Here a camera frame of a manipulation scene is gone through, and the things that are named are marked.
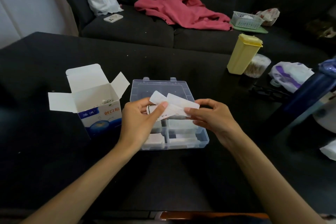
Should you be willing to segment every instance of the clear plastic organizer box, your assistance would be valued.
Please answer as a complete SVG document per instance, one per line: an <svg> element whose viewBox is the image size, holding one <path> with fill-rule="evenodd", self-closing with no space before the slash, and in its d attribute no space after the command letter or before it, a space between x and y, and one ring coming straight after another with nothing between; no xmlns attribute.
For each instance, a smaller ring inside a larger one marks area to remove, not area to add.
<svg viewBox="0 0 336 224"><path fill-rule="evenodd" d="M170 78L170 81L149 80L148 77L143 80L133 80L130 101L150 97L154 91L167 96L168 93L194 102L194 98L189 87L184 81L177 81L176 78ZM209 137L205 128L195 126L184 116L171 116L166 120L157 121L152 133L161 133L165 138L165 143L149 144L142 146L142 150L170 150L170 149L190 149L204 148L209 143Z"/></svg>

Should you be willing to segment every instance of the white phone case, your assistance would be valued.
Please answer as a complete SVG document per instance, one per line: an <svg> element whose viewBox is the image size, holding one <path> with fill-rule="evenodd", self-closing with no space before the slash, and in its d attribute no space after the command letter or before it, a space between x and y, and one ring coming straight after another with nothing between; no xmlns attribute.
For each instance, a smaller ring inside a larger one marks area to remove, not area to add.
<svg viewBox="0 0 336 224"><path fill-rule="evenodd" d="M122 15L120 15L120 14L112 14L111 16L104 18L104 21L113 23L113 22L119 21L119 20L122 19L123 17L124 17L124 16L122 16Z"/></svg>

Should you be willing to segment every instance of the pink jacket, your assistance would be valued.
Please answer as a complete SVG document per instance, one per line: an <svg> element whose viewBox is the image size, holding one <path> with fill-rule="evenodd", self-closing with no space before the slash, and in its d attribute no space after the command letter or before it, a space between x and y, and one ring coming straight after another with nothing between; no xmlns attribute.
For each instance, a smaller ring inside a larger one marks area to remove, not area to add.
<svg viewBox="0 0 336 224"><path fill-rule="evenodd" d="M200 0L138 0L134 7L146 15L162 18L168 25L185 28L231 30L230 18L205 8Z"/></svg>

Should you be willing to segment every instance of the green tray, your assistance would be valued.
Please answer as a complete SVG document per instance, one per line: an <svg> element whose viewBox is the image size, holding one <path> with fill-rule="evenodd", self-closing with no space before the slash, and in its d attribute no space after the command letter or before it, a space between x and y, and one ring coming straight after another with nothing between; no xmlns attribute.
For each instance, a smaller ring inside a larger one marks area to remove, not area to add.
<svg viewBox="0 0 336 224"><path fill-rule="evenodd" d="M261 34L267 34L268 31L266 29L264 29L262 26L260 26L259 28L257 29L250 29L250 28L241 28L241 27L236 27L235 25L233 25L231 23L231 21L229 22L232 27L235 29L235 30L239 30L239 31L248 31L248 32L254 32L254 33L261 33Z"/></svg>

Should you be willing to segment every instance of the white cardboard box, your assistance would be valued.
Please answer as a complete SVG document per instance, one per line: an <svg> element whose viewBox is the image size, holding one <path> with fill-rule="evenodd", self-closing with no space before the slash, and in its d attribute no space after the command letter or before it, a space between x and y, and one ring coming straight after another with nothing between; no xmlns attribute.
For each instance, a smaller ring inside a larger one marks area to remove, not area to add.
<svg viewBox="0 0 336 224"><path fill-rule="evenodd" d="M90 137L121 125L120 98L130 84L122 72L111 83L99 64L65 73L71 93L48 92L50 110L78 113Z"/></svg>

